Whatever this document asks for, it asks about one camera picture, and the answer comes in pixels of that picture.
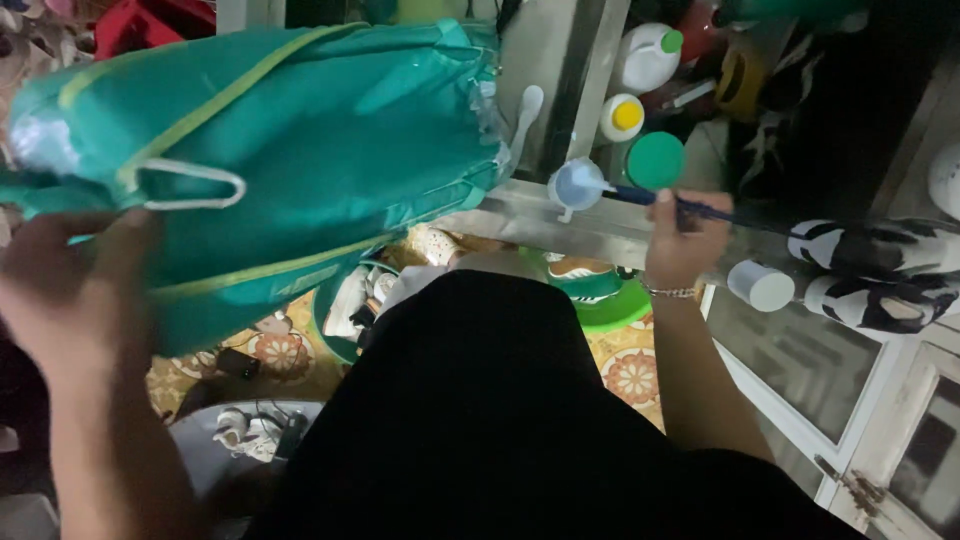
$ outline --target bracelet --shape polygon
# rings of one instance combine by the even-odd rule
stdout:
[[[643,285],[643,290],[647,291],[647,294],[653,297],[660,298],[695,298],[697,296],[696,288],[686,288],[686,289],[655,289],[648,286],[645,282],[640,282]]]

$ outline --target hand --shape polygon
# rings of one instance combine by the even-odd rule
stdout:
[[[733,201],[726,193],[681,191],[680,196],[727,213],[733,211]],[[677,231],[677,198],[669,189],[657,194],[657,202],[650,207],[647,217],[655,225],[644,272],[644,281],[651,288],[665,290],[694,286],[701,274],[711,270],[727,249],[730,233],[727,222],[696,219],[697,232]]]
[[[117,382],[146,374],[150,361],[143,301],[152,215],[41,215],[23,225],[3,253],[0,315],[54,393],[59,387]],[[99,236],[96,257],[70,238]]]

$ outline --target blue brush handle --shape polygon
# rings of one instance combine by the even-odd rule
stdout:
[[[616,193],[618,195],[620,195],[627,201],[637,205],[643,205],[645,207],[649,207],[654,203],[656,203],[657,201],[657,194],[643,187],[627,187],[624,185],[615,185],[613,188],[616,189]],[[682,213],[685,213],[688,215],[692,214],[697,217],[703,217],[706,219],[715,219],[717,221],[726,221],[729,223],[733,223],[734,225],[749,227],[751,229],[760,229],[762,231],[769,231],[771,233],[783,234],[786,236],[790,236],[792,238],[799,238],[801,240],[806,240],[806,236],[803,236],[802,234],[794,233],[792,231],[788,231],[788,232],[778,231],[763,223],[755,222],[749,219],[744,219],[739,216],[734,216],[733,214],[729,214],[724,211],[715,209],[710,205],[705,205],[704,203],[694,203],[692,201],[687,201],[679,197],[677,198],[677,209],[679,210],[679,212],[677,212],[678,220],[682,219],[682,216],[681,216]]]

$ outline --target door hinge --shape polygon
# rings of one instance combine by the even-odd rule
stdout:
[[[813,462],[825,475],[850,492],[857,508],[866,512],[871,518],[877,516],[880,503],[883,503],[883,499],[887,496],[885,489],[873,485],[859,471],[851,471],[849,475],[841,475],[821,455],[814,455]]]

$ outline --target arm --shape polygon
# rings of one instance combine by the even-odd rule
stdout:
[[[0,313],[50,390],[62,537],[193,540],[199,507],[143,376],[141,262],[150,215],[41,216],[4,253]],[[92,265],[71,237],[102,233]]]
[[[685,199],[731,211],[723,194],[685,192]],[[651,210],[656,224],[647,253],[647,284],[655,289],[694,286],[727,246],[729,224],[703,220],[697,233],[677,231],[676,199],[662,191]],[[657,374],[667,436],[682,449],[718,448],[774,462],[753,409],[733,383],[693,299],[657,297]]]

